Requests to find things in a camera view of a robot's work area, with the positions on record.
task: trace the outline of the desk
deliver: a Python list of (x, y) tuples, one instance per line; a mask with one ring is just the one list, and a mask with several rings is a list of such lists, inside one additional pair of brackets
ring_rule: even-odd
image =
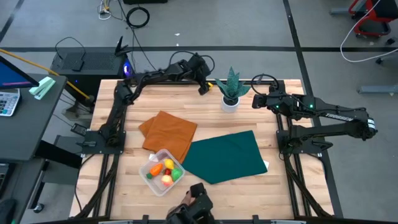
[[(303, 93), (300, 80), (285, 80), (287, 93)], [(113, 104), (113, 91), (116, 80), (103, 80), (99, 88), (96, 108), (91, 129), (98, 130), (106, 122)], [(268, 85), (258, 90), (268, 93)], [(241, 97), (236, 113), (227, 114), (220, 108), (221, 92), (214, 87), (206, 95), (198, 94), (198, 85), (151, 85), (144, 88), (141, 96), (127, 109), (126, 143), (121, 155), (114, 188), (114, 200), (111, 219), (142, 219), (149, 215), (151, 220), (161, 220), (167, 211), (177, 206), (189, 186), (203, 182), (187, 172), (186, 176), (166, 195), (157, 197), (138, 174), (152, 153), (142, 148), (144, 137), (138, 126), (155, 116), (160, 110), (198, 124), (193, 141), (208, 139), (225, 134), (253, 130), (260, 148), (261, 156), (270, 162), (265, 174), (243, 177), (220, 184), (209, 185), (205, 182), (210, 199), (214, 203), (212, 213), (216, 219), (251, 219), (258, 214), (260, 219), (293, 218), (292, 206), (287, 185), (284, 162), (278, 157), (276, 116), (263, 108), (251, 108), (254, 92)], [(298, 122), (302, 126), (311, 126), (309, 119)], [(322, 164), (316, 158), (301, 155), (302, 169), (306, 185), (319, 204), (329, 213), (333, 213)], [(80, 171), (77, 195), (84, 206), (98, 186), (102, 155), (95, 155)], [(302, 199), (297, 190), (300, 214), (304, 214)], [(107, 191), (103, 194), (100, 215), (104, 214)], [(79, 212), (76, 200), (70, 215)]]
[[(47, 75), (29, 74), (40, 81)], [(14, 172), (9, 179), (2, 199), (17, 200), (14, 219), (19, 223), (29, 199), (34, 191), (39, 175), (44, 167), (45, 159), (33, 158), (40, 141), (57, 105), (67, 79), (51, 76), (54, 86), (42, 98), (36, 100), (29, 93), (29, 88), (22, 88), (22, 101), (12, 117), (0, 117), (2, 134), (0, 135), (1, 161), (17, 161)]]
[[(29, 76), (40, 81), (48, 75)], [(65, 77), (52, 75), (51, 78), (55, 80), (55, 84), (41, 100), (36, 100), (29, 93), (30, 88), (21, 88), (22, 101), (18, 103), (15, 114), (0, 118), (4, 131), (0, 134), (1, 159), (28, 161), (33, 158), (67, 82)]]

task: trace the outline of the blue light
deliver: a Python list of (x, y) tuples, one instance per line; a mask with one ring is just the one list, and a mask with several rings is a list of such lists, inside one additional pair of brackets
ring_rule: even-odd
[(129, 59), (126, 59), (123, 64), (123, 73), (127, 78), (133, 76), (133, 71)]

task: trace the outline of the black desk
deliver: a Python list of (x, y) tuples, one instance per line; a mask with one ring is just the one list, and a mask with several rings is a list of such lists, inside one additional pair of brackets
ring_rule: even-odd
[[(46, 75), (29, 74), (37, 81)], [(29, 88), (21, 88), (22, 101), (11, 117), (0, 117), (0, 158), (6, 161), (28, 161), (33, 158), (50, 121), (51, 115), (65, 87), (65, 77), (51, 76), (54, 86), (41, 99), (36, 100)]]
[[(38, 74), (29, 74), (29, 76), (37, 81), (46, 77)], [(16, 223), (21, 221), (46, 163), (45, 159), (33, 156), (67, 81), (65, 77), (51, 77), (55, 80), (55, 84), (41, 100), (36, 100), (28, 88), (23, 88), (22, 101), (19, 102), (14, 116), (0, 117), (2, 128), (0, 160), (16, 162), (2, 200), (9, 198), (17, 200), (14, 213)]]

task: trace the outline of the plastic container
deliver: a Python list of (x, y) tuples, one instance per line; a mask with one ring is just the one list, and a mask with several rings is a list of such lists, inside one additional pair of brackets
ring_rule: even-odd
[[(166, 187), (162, 183), (162, 176), (163, 176), (163, 171), (165, 170), (164, 166), (164, 160), (165, 159), (171, 159), (174, 162), (174, 169), (178, 168), (181, 169), (182, 175), (178, 180), (176, 180), (172, 185)], [(159, 175), (153, 177), (152, 179), (147, 178), (147, 173), (149, 173), (150, 169), (155, 166), (156, 164), (162, 163), (163, 164), (163, 169), (160, 172)], [(156, 194), (156, 196), (163, 196), (165, 195), (176, 183), (178, 183), (182, 177), (185, 175), (185, 169), (182, 168), (180, 163), (177, 162), (177, 160), (171, 155), (171, 153), (168, 152), (166, 149), (161, 149), (159, 152), (155, 154), (154, 157), (148, 160), (148, 162), (139, 169), (139, 175), (144, 179), (145, 183), (152, 189), (152, 191)]]

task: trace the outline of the black box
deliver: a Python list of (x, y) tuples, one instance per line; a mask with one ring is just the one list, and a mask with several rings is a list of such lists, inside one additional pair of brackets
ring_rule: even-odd
[[(87, 48), (82, 58), (83, 49), (64, 48), (58, 50), (61, 57), (56, 54), (51, 64), (51, 70), (59, 75), (66, 76), (68, 81), (73, 83), (83, 93), (93, 96), (96, 99), (103, 79), (122, 79), (126, 75), (124, 67), (131, 68), (126, 54), (115, 55), (115, 49), (111, 48)], [(77, 101), (86, 106), (86, 98), (72, 89), (69, 85), (65, 89), (76, 98)]]

